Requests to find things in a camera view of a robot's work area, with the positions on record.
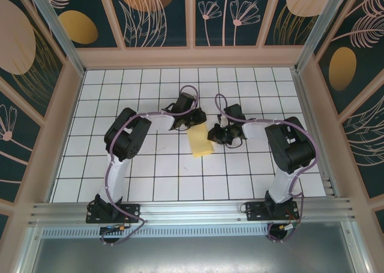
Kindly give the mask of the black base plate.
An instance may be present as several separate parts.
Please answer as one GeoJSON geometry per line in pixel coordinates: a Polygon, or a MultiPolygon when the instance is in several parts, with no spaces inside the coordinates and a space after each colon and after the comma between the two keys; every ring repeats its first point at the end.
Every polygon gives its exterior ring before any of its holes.
{"type": "Polygon", "coordinates": [[[267,205],[266,202],[247,202],[245,214],[248,221],[288,221],[291,217],[294,220],[299,219],[298,205],[293,200],[276,205],[267,205]]]}
{"type": "MultiPolygon", "coordinates": [[[[121,210],[138,217],[140,215],[139,204],[119,204],[121,210]]],[[[138,223],[138,219],[128,217],[121,211],[117,210],[111,204],[91,204],[87,208],[86,219],[87,224],[122,224],[122,223],[138,223]]]]}

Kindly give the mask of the aluminium side rail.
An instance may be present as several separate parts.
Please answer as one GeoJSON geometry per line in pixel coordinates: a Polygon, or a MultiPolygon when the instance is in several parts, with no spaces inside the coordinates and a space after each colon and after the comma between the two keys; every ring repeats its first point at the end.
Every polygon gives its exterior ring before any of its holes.
{"type": "Polygon", "coordinates": [[[303,78],[294,68],[291,69],[291,74],[295,89],[298,94],[299,103],[301,105],[305,123],[307,125],[308,132],[311,134],[317,145],[317,168],[319,175],[323,182],[323,187],[327,197],[341,197],[340,191],[337,187],[334,173],[332,171],[329,157],[326,154],[325,144],[320,132],[320,127],[316,120],[315,112],[309,98],[309,94],[303,83],[303,78]]]}

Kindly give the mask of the grey metal sheet panel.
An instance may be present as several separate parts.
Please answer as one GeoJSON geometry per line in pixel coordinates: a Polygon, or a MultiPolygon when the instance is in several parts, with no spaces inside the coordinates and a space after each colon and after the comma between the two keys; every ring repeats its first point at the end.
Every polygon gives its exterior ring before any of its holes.
{"type": "Polygon", "coordinates": [[[305,223],[288,241],[262,235],[141,235],[115,247],[39,233],[22,273],[378,273],[353,222],[305,223]]]}

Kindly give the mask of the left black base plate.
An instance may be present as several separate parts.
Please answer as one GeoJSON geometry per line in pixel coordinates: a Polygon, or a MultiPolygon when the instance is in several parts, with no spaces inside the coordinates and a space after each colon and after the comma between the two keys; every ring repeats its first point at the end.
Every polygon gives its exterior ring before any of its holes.
{"type": "MultiPolygon", "coordinates": [[[[139,204],[119,204],[121,210],[138,217],[140,215],[139,204]]],[[[91,204],[87,208],[86,219],[87,224],[122,224],[122,223],[138,223],[138,219],[128,217],[121,211],[117,210],[111,204],[91,204]]]]}

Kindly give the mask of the aluminium frame post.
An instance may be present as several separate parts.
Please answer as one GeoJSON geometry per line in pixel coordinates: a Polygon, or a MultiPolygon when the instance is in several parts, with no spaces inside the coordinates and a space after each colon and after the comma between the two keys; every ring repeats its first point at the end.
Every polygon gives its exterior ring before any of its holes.
{"type": "Polygon", "coordinates": [[[64,9],[71,0],[31,0],[34,2],[37,10],[41,13],[47,22],[50,31],[58,40],[61,48],[74,65],[76,71],[83,77],[85,68],[80,60],[76,48],[67,34],[62,22],[60,21],[56,10],[64,9]]]}
{"type": "Polygon", "coordinates": [[[327,0],[295,62],[294,68],[296,74],[299,74],[305,68],[343,1],[344,0],[327,0]]]}

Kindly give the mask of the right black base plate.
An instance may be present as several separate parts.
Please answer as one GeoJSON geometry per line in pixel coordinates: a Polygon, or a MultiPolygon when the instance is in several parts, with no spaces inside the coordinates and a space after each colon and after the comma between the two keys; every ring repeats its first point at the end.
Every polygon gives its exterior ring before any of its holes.
{"type": "Polygon", "coordinates": [[[294,220],[299,219],[298,205],[293,200],[276,205],[267,205],[266,202],[247,202],[245,214],[248,221],[288,221],[291,217],[294,220]]]}

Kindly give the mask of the small green circuit board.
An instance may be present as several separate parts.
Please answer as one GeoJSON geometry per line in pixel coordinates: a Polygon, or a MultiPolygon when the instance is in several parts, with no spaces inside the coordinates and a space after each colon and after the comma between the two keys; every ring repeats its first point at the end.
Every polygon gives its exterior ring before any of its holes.
{"type": "Polygon", "coordinates": [[[114,234],[120,231],[120,225],[100,227],[99,235],[114,234]]]}

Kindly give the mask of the yellow square paper sheet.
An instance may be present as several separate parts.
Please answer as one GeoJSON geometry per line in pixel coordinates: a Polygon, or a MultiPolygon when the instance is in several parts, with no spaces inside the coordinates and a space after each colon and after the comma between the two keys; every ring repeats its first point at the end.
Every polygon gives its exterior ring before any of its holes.
{"type": "Polygon", "coordinates": [[[205,122],[189,128],[187,137],[193,157],[203,157],[214,152],[213,144],[208,139],[208,129],[205,122]]]}

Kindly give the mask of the long aluminium mounting rail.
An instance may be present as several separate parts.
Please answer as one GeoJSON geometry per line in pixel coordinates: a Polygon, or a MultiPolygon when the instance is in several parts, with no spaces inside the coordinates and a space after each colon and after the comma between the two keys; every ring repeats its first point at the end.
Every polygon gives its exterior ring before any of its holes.
{"type": "MultiPolygon", "coordinates": [[[[149,225],[246,223],[245,200],[143,202],[140,217],[149,225]]],[[[85,225],[86,203],[36,203],[29,226],[85,225]]],[[[356,213],[347,198],[305,198],[302,222],[353,221],[356,213]]]]}

